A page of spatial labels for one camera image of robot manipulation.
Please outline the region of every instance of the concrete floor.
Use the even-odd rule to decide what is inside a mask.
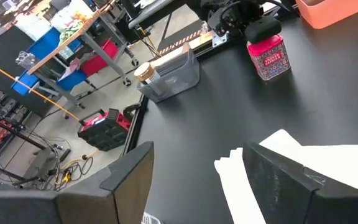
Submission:
[[[176,10],[170,22],[170,25],[167,30],[166,37],[172,35],[176,31],[186,27],[188,24],[196,21],[198,19],[197,15],[191,11],[187,6],[183,6]],[[163,30],[165,24],[167,23],[167,17],[158,21],[151,30],[151,36],[153,43],[157,47],[162,38]],[[146,62],[152,58],[149,50],[143,43],[135,44],[131,50],[137,57],[140,63]],[[127,55],[122,56],[119,61],[120,67],[124,71],[129,71],[133,69],[131,65],[131,60]],[[107,67],[101,70],[98,74],[93,75],[90,80],[94,83],[95,86],[101,86],[110,80],[118,77],[118,74],[111,68]],[[86,106],[85,110],[75,108],[73,113],[79,117],[83,118],[87,114],[90,114],[100,108],[108,110],[108,108],[115,108],[122,111],[124,107],[137,103],[140,98],[140,93],[136,89],[137,80],[133,76],[133,72],[128,74],[129,79],[132,80],[132,85],[130,87],[125,87],[122,84],[121,80],[117,80],[110,85],[104,87],[103,89],[93,93],[86,98],[83,98],[81,102]],[[86,91],[89,88],[86,84],[80,84],[76,86],[73,90],[73,93],[81,93]],[[64,105],[65,99],[61,99],[58,104]],[[37,122],[40,121],[40,118],[36,115],[31,115],[28,120],[25,122],[25,125],[34,128]],[[87,144],[84,140],[80,139],[77,136],[77,130],[80,128],[80,124],[75,121],[73,118],[65,120],[63,118],[63,112],[59,111],[48,118],[44,119],[36,128],[35,133],[44,137],[59,137],[66,139],[71,146],[72,153],[67,157],[66,162],[81,157],[83,154],[90,154],[95,151],[96,148]],[[55,142],[61,146],[68,147],[67,143],[61,141],[51,141]],[[123,151],[124,146],[117,147],[108,152],[98,151],[94,154],[93,166],[88,172],[88,174],[81,179],[85,179],[87,176],[94,174],[98,170],[106,167],[108,164],[117,160]],[[17,174],[24,175],[28,169],[30,163],[34,160],[33,152],[38,149],[33,145],[24,142],[19,138],[13,139],[13,141],[7,146],[6,150],[0,156],[0,166],[6,168],[6,170]],[[0,179],[9,180],[9,178],[3,174],[0,174]]]

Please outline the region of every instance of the black table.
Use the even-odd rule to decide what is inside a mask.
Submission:
[[[155,143],[146,212],[232,223],[214,160],[279,129],[302,145],[358,144],[358,14],[323,30],[293,19],[282,35],[291,72],[262,81],[240,41],[200,62],[196,87],[148,103],[138,139]]]

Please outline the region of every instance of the clear plastic container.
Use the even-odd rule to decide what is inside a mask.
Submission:
[[[200,64],[188,44],[180,55],[154,69],[160,78],[147,85],[139,82],[137,89],[155,103],[195,86],[200,80]]]

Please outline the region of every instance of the red bin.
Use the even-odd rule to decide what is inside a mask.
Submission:
[[[110,58],[114,58],[118,53],[118,47],[111,41],[111,39],[104,41],[100,46]],[[95,55],[93,58],[82,63],[81,70],[87,77],[89,77],[104,67],[107,67],[107,63],[99,55]]]

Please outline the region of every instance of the red tin can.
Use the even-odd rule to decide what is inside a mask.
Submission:
[[[274,78],[291,67],[283,37],[278,34],[257,44],[248,42],[247,49],[263,80]]]

